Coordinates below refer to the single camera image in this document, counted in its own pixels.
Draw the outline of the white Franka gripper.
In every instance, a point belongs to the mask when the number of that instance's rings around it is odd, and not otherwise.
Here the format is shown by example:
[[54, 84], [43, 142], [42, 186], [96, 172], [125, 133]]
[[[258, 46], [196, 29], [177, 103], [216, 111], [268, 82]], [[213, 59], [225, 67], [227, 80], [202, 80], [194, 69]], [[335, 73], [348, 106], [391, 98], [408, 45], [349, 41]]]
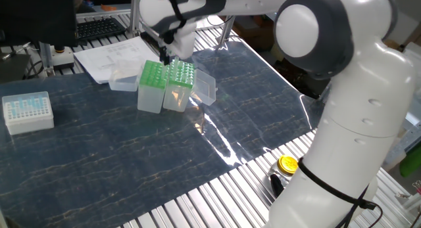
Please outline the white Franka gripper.
[[[193, 54], [195, 43], [195, 29], [197, 23], [186, 24], [174, 34], [174, 41], [170, 44], [170, 50], [180, 59], [189, 58]], [[165, 47], [159, 48], [160, 61], [164, 65], [170, 64], [170, 51]]]

